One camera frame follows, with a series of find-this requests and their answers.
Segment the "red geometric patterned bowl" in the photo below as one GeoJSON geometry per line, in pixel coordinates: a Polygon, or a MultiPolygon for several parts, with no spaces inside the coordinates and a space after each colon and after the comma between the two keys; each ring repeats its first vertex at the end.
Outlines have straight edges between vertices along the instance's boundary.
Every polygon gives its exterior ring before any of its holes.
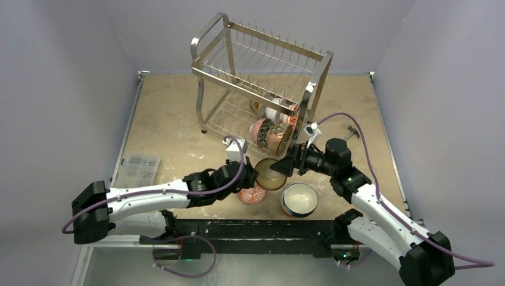
{"type": "Polygon", "coordinates": [[[256,205],[263,202],[268,195],[268,191],[259,185],[252,188],[242,189],[237,193],[237,198],[240,202],[247,205],[256,205]]]}

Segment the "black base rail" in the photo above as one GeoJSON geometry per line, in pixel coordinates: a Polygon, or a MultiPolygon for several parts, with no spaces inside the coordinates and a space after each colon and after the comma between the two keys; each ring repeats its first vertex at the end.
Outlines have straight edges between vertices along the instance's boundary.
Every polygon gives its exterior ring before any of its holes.
{"type": "Polygon", "coordinates": [[[164,233],[141,245],[173,245],[183,259],[218,254],[303,254],[351,263],[366,254],[339,220],[172,219],[164,233]]]}

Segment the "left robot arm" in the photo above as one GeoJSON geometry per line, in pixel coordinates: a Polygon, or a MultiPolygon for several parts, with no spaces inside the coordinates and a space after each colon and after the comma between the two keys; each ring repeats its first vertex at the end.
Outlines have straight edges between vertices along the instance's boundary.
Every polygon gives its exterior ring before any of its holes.
{"type": "Polygon", "coordinates": [[[72,234],[78,245],[122,234],[153,237],[169,244],[177,238],[176,225],[162,221],[155,226],[153,219],[136,223],[126,218],[161,210],[210,206],[230,194],[253,187],[257,176],[258,172],[249,162],[227,161],[218,169],[205,169],[153,186],[107,188],[103,181],[95,181],[72,201],[73,216],[61,232],[72,234]]]}

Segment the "steel two-tier dish rack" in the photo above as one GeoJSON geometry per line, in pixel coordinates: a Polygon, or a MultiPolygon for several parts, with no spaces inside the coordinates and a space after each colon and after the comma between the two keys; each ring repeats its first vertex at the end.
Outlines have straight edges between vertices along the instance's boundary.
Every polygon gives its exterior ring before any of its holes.
{"type": "Polygon", "coordinates": [[[281,112],[281,121],[298,103],[298,121],[282,156],[296,143],[303,126],[313,120],[333,53],[231,20],[219,12],[193,37],[192,73],[197,77],[196,114],[202,133],[233,135],[248,140],[250,149],[273,156],[252,142],[250,126],[266,118],[266,107],[281,112]],[[272,102],[283,97],[283,105],[272,102]],[[263,106],[263,117],[252,114],[250,101],[263,106]]]}

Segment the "clear plastic screw box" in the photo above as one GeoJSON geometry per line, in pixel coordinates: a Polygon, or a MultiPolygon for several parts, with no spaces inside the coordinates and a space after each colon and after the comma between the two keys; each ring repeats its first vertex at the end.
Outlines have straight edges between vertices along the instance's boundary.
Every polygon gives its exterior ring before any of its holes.
{"type": "Polygon", "coordinates": [[[154,184],[160,157],[153,154],[129,154],[123,157],[114,182],[115,188],[138,188],[154,184]]]}

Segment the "white blue-rimmed bowl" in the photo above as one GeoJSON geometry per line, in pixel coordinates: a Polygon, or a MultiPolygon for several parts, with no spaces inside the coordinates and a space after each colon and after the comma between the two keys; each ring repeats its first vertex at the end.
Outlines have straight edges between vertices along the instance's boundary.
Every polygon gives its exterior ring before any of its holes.
{"type": "Polygon", "coordinates": [[[282,210],[291,217],[303,218],[311,215],[317,208],[319,198],[316,191],[307,184],[294,182],[287,185],[281,193],[282,210]]]}

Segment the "aluminium frame rail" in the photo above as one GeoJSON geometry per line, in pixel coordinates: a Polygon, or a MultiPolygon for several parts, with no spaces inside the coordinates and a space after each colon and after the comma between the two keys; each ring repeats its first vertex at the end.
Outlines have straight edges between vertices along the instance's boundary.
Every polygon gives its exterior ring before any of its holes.
{"type": "Polygon", "coordinates": [[[421,240],[411,234],[408,227],[398,225],[379,226],[363,216],[341,215],[335,220],[205,220],[175,219],[163,217],[161,225],[148,223],[135,226],[133,222],[100,222],[82,227],[74,234],[76,244],[98,242],[109,235],[140,235],[143,244],[183,237],[189,241],[191,233],[220,241],[313,241],[316,245],[329,245],[356,240],[381,244],[392,241],[397,247],[410,248],[421,240]]]}

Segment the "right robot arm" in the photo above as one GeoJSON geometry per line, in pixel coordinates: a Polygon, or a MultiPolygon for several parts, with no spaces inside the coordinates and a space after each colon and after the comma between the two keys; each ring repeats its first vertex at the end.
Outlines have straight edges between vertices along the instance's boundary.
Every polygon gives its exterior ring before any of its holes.
{"type": "Polygon", "coordinates": [[[333,191],[354,206],[336,218],[336,238],[368,246],[398,270],[405,285],[440,285],[455,274],[453,258],[447,254],[450,240],[409,219],[377,192],[376,185],[353,166],[343,139],[329,139],[325,151],[313,144],[296,144],[270,168],[285,176],[292,176],[295,169],[299,175],[310,170],[329,176],[333,191]]]}

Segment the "orange patterned bowl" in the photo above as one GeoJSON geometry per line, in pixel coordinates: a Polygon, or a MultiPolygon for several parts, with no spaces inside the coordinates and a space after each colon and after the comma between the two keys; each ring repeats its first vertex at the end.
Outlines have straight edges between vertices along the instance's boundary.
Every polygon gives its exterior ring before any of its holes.
{"type": "Polygon", "coordinates": [[[289,109],[292,110],[292,111],[294,111],[294,114],[291,115],[291,116],[286,116],[285,117],[285,123],[287,123],[289,125],[292,125],[292,126],[295,126],[297,124],[297,121],[298,121],[298,107],[299,107],[298,103],[289,105],[289,109]]]}

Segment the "brown glazed bowl stack top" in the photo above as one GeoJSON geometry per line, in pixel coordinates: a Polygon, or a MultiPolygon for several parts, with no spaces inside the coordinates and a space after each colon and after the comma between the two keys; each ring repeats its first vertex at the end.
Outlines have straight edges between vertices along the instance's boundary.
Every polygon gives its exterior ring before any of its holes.
{"type": "Polygon", "coordinates": [[[267,134],[267,149],[273,156],[280,156],[286,148],[293,131],[293,125],[277,123],[272,126],[267,134]]]}

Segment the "small black hammer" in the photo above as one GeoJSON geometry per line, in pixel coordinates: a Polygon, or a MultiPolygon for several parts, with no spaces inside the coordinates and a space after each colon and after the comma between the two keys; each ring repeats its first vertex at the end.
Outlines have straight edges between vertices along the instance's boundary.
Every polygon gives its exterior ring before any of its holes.
{"type": "Polygon", "coordinates": [[[358,139],[361,137],[360,132],[355,127],[349,125],[347,129],[349,130],[349,133],[343,138],[343,140],[347,141],[352,137],[356,137],[358,139]]]}

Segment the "black leaf patterned bowl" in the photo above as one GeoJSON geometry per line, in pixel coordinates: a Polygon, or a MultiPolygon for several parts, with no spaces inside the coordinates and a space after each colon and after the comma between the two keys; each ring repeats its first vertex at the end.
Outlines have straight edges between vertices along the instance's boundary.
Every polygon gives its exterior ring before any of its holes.
{"type": "Polygon", "coordinates": [[[258,147],[263,148],[266,146],[266,137],[269,130],[273,126],[273,121],[268,118],[256,120],[249,129],[252,142],[258,147]]]}

